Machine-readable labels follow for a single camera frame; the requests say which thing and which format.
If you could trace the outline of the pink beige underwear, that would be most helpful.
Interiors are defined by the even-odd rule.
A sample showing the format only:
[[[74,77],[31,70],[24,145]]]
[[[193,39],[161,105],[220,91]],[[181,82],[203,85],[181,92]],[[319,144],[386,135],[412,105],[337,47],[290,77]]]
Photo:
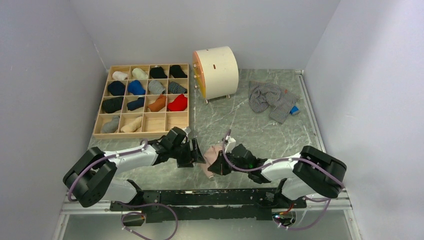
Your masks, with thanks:
[[[219,151],[222,151],[221,145],[212,145],[204,154],[203,158],[205,163],[200,163],[199,166],[202,169],[203,173],[208,179],[214,177],[214,173],[209,171],[208,168],[214,164],[219,156]]]

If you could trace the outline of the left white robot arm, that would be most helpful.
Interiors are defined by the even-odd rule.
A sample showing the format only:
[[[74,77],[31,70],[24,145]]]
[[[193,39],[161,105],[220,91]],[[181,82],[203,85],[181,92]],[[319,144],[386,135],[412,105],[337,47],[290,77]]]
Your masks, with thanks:
[[[131,179],[118,181],[117,174],[155,166],[176,160],[178,168],[192,168],[204,164],[196,138],[189,139],[185,129],[173,127],[158,139],[143,139],[139,146],[118,151],[89,148],[63,177],[70,202],[79,202],[84,208],[101,200],[119,203],[130,210],[147,204],[144,191]]]

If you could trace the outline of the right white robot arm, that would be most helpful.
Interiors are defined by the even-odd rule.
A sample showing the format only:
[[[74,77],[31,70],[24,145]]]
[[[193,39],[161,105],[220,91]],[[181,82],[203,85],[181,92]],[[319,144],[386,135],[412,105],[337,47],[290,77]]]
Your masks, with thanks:
[[[209,172],[222,176],[242,172],[257,184],[279,181],[274,199],[282,208],[314,193],[335,199],[344,188],[347,165],[310,145],[278,159],[256,157],[242,144],[230,152],[223,152],[220,147],[215,155],[215,161],[207,168]]]

